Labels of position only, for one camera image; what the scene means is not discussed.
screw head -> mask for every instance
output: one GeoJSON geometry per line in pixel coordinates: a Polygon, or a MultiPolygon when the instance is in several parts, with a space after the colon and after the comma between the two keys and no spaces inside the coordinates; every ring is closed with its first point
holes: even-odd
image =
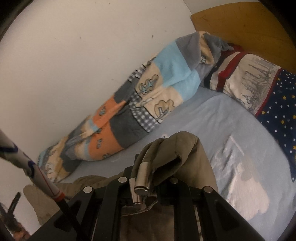
{"type": "Polygon", "coordinates": [[[210,186],[205,186],[205,187],[204,187],[204,191],[205,191],[206,193],[211,193],[211,192],[213,191],[213,188],[210,187],[210,186]]]}
{"type": "Polygon", "coordinates": [[[172,177],[172,178],[170,179],[170,182],[171,182],[172,184],[177,184],[177,183],[178,183],[178,179],[175,178],[175,177],[172,177]]]}
{"type": "Polygon", "coordinates": [[[92,191],[92,187],[87,186],[87,187],[83,188],[83,191],[84,191],[85,193],[90,193],[90,192],[92,191]]]}
{"type": "Polygon", "coordinates": [[[147,187],[137,187],[135,188],[135,193],[140,196],[147,196],[149,189],[147,187]]]}
{"type": "Polygon", "coordinates": [[[126,177],[120,177],[120,178],[118,178],[118,181],[120,183],[126,183],[128,181],[128,179],[126,177]]]}

folded blanket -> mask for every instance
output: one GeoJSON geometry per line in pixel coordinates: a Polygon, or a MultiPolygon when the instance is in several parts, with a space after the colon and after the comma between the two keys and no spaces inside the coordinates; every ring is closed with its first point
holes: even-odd
{"type": "Polygon", "coordinates": [[[231,96],[260,121],[288,158],[294,182],[296,75],[242,51],[240,46],[234,48],[237,51],[223,53],[204,79],[203,86],[231,96]]]}
{"type": "Polygon", "coordinates": [[[190,99],[221,51],[230,49],[206,32],[176,39],[135,70],[93,115],[43,151],[38,166],[52,181],[60,181],[81,160],[102,160],[137,142],[190,99]]]}

light blue patch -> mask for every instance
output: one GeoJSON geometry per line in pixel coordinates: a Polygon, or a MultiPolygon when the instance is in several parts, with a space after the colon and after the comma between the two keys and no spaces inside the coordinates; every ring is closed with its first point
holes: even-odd
{"type": "Polygon", "coordinates": [[[172,85],[182,96],[183,101],[186,101],[194,96],[200,85],[200,76],[194,69],[192,73],[184,80],[172,85]]]}
{"type": "Polygon", "coordinates": [[[165,47],[153,60],[163,77],[163,87],[171,86],[184,80],[191,73],[176,42],[165,47]]]}
{"type": "Polygon", "coordinates": [[[91,137],[87,137],[85,139],[85,143],[84,143],[84,156],[85,156],[87,161],[93,161],[93,159],[89,155],[89,143],[90,143],[90,141],[91,141],[91,137]]]}
{"type": "Polygon", "coordinates": [[[89,126],[90,126],[90,128],[93,130],[93,132],[96,132],[99,128],[94,124],[94,122],[92,121],[92,118],[90,118],[89,120],[88,120],[88,122],[89,122],[89,126]]]}
{"type": "Polygon", "coordinates": [[[39,155],[39,157],[38,157],[38,162],[37,162],[37,166],[38,167],[42,167],[43,159],[44,159],[44,155],[46,153],[46,150],[44,150],[43,152],[41,152],[40,155],[39,155]]]}

khaki fabric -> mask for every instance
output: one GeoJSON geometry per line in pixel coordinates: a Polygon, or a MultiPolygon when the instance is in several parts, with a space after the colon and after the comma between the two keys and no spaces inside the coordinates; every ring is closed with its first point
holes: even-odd
{"type": "MultiPolygon", "coordinates": [[[[137,157],[131,177],[137,175],[142,161],[151,162],[155,185],[173,175],[189,186],[203,188],[209,185],[218,191],[213,170],[202,144],[198,137],[189,132],[182,131],[168,139],[157,139],[148,144],[137,157]]],[[[72,198],[85,186],[103,187],[122,175],[123,173],[120,173],[110,178],[87,176],[77,179],[74,183],[58,183],[57,186],[67,197],[72,198]]],[[[59,210],[55,202],[37,187],[28,185],[23,192],[33,206],[41,225],[59,210]]],[[[127,210],[123,212],[125,216],[121,220],[120,241],[174,240],[173,206],[162,207],[159,203],[153,202],[153,199],[151,203],[153,205],[145,212],[133,215],[127,210]]]]}
{"type": "MultiPolygon", "coordinates": [[[[100,176],[86,176],[78,178],[74,183],[56,183],[57,187],[66,195],[67,199],[74,197],[80,190],[86,186],[100,188],[107,186],[108,183],[123,175],[123,172],[116,176],[105,178],[100,176]]],[[[33,206],[40,225],[45,224],[57,211],[59,207],[50,197],[44,194],[38,187],[27,185],[23,193],[29,203],[33,206]]]]}
{"type": "Polygon", "coordinates": [[[191,187],[211,186],[218,191],[213,169],[200,139],[189,132],[180,131],[145,146],[135,161],[131,177],[136,177],[142,162],[151,163],[154,186],[175,176],[191,187]]]}

bed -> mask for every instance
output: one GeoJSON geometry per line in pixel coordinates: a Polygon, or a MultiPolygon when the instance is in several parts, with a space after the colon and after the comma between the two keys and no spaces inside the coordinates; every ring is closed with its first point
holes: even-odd
{"type": "MultiPolygon", "coordinates": [[[[8,26],[2,28],[1,36],[8,26]]],[[[296,187],[291,182],[288,160],[245,108],[223,93],[202,87],[148,136],[105,160],[82,162],[63,182],[86,175],[118,174],[133,164],[135,154],[147,143],[178,131],[191,132],[201,139],[220,195],[265,240],[278,240],[296,212],[296,187]]]]}

